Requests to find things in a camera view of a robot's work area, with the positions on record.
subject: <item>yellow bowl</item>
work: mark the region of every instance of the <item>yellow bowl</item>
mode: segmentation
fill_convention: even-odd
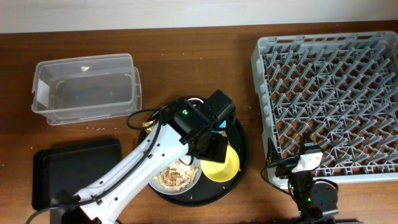
[[[238,153],[228,146],[224,163],[200,161],[201,170],[212,181],[226,182],[231,180],[239,170]]]

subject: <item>wire rack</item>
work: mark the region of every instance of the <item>wire rack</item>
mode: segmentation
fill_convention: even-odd
[[[315,177],[397,172],[396,43],[393,32],[261,38],[252,65],[263,142],[289,157],[309,134],[325,151]]]

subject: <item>blue object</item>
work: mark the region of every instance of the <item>blue object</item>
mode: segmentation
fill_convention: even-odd
[[[218,127],[219,128],[225,128],[226,127],[226,121],[223,121]],[[222,133],[222,131],[211,131],[211,132],[218,133],[218,134]]]

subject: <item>black tray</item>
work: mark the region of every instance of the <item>black tray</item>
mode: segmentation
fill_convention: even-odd
[[[121,160],[117,139],[95,141],[37,152],[33,161],[32,206],[49,207],[62,189],[70,195],[92,184]]]
[[[248,137],[238,119],[236,120],[235,125],[226,131],[226,135],[232,148],[234,148],[238,153],[241,168],[241,171],[238,172],[231,180],[218,183],[210,180],[202,173],[198,182],[191,189],[178,195],[162,194],[153,189],[150,185],[148,186],[164,200],[188,207],[208,205],[227,196],[237,186],[246,171],[249,162],[249,143]],[[147,133],[145,131],[141,131],[138,144],[141,143],[146,136]]]

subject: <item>brown tabletop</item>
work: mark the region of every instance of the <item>brown tabletop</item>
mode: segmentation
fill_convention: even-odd
[[[30,203],[37,151],[105,138],[119,139],[123,156],[134,149],[139,133],[126,126],[125,117],[50,126],[30,108],[39,62],[118,53],[131,54],[139,69],[143,108],[223,90],[237,107],[251,150],[246,175],[222,200],[203,207],[181,207],[162,200],[146,187],[124,209],[119,217],[122,222],[273,223],[297,217],[293,200],[267,185],[259,175],[265,157],[250,63],[257,39],[375,30],[398,32],[398,22],[0,34],[0,222],[24,223],[34,212]],[[398,182],[340,185],[338,196],[337,219],[397,223]],[[46,213],[33,223],[48,222]]]

